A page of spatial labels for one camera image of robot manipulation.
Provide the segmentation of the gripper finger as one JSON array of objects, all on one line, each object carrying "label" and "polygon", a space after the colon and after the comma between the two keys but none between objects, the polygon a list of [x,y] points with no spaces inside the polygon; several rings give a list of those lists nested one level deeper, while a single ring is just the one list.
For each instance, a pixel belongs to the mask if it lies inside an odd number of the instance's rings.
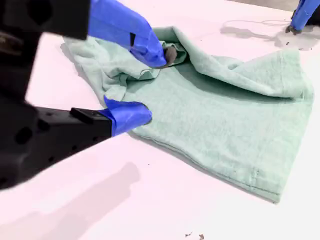
[{"label": "gripper finger", "polygon": [[103,99],[106,108],[101,110],[38,108],[35,172],[152,121],[152,112],[141,102]]},{"label": "gripper finger", "polygon": [[162,46],[143,16],[117,0],[2,0],[0,23],[27,32],[109,41],[156,69],[177,58],[175,48]]}]

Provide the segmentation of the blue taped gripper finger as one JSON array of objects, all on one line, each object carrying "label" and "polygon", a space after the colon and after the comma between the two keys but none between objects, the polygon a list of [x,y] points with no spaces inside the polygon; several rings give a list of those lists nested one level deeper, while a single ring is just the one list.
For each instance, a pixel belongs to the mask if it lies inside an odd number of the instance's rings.
[{"label": "blue taped gripper finger", "polygon": [[286,27],[285,32],[292,32],[294,35],[300,34],[308,20],[314,13],[313,0],[300,0],[295,9],[290,24]]}]

